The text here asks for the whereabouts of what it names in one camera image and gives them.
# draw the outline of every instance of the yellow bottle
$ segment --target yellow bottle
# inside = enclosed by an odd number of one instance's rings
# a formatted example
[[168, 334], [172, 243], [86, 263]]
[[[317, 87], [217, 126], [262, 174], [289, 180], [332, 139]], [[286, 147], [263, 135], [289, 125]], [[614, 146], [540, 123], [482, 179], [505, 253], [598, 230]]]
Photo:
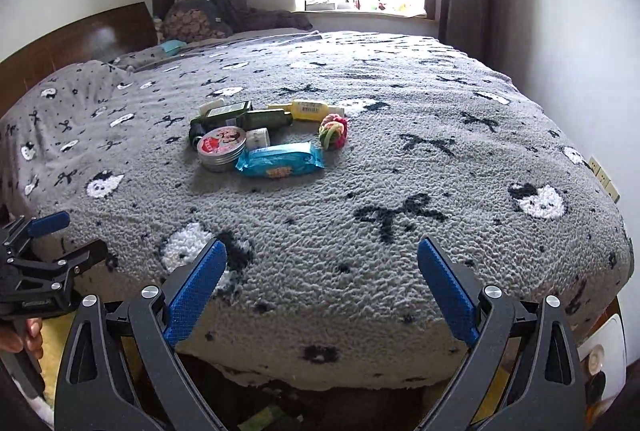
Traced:
[[283, 109], [289, 111], [294, 120], [312, 120], [322, 122], [322, 119], [330, 113], [344, 116], [344, 108], [329, 106], [321, 100], [294, 100], [289, 104], [269, 104], [268, 109]]

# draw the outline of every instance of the blue gripper pad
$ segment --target blue gripper pad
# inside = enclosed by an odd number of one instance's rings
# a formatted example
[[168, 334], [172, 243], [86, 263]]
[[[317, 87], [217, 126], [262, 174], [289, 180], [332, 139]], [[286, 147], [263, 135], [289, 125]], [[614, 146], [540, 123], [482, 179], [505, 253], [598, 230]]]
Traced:
[[190, 276], [168, 306], [168, 324], [164, 339], [173, 348], [179, 341], [188, 339], [214, 288], [220, 281], [226, 267], [226, 249], [221, 241], [216, 241], [205, 249], [204, 257], [191, 271]]
[[62, 229], [66, 229], [69, 226], [71, 219], [68, 213], [64, 210], [50, 214], [44, 218], [38, 218], [37, 220], [31, 220], [31, 223], [27, 227], [27, 234], [30, 237], [42, 237], [47, 234], [56, 233]]
[[479, 337], [476, 308], [428, 239], [423, 239], [418, 245], [418, 269], [427, 281], [453, 336], [472, 348]]

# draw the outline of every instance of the yarn ball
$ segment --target yarn ball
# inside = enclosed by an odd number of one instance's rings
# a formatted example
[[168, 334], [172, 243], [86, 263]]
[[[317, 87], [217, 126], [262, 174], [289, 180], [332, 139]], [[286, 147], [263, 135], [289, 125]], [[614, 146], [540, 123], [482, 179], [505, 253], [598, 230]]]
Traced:
[[318, 137], [325, 150], [340, 149], [347, 140], [347, 119], [335, 113], [328, 114], [320, 123]]

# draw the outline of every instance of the gray blanket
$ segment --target gray blanket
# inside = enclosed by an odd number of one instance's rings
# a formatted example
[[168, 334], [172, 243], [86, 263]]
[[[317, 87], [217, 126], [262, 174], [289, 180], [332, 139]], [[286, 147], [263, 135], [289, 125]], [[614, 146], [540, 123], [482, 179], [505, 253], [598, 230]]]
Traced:
[[[326, 169], [277, 180], [204, 170], [198, 104], [345, 107]], [[296, 122], [272, 143], [316, 138]], [[556, 293], [578, 336], [625, 284], [622, 217], [582, 156], [510, 79], [432, 38], [290, 34], [192, 48], [127, 74], [91, 61], [30, 90], [0, 125], [14, 214], [66, 209], [53, 259], [100, 237], [79, 281], [117, 300], [217, 236], [228, 267], [182, 350], [243, 384], [415, 387], [449, 377], [453, 340], [416, 266], [422, 236], [521, 299]]]

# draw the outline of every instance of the pile of toiletries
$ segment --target pile of toiletries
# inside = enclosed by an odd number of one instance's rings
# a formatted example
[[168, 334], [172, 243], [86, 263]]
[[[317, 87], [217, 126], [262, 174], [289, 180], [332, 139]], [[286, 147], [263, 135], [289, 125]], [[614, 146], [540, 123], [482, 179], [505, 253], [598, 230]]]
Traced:
[[[293, 121], [319, 122], [321, 148], [311, 142], [271, 146], [270, 131]], [[294, 100], [254, 109], [252, 102], [225, 104], [217, 98], [198, 108], [189, 142], [201, 164], [213, 172], [238, 170], [245, 176], [283, 178], [324, 168], [322, 150], [340, 149], [347, 138], [344, 109], [318, 100]]]

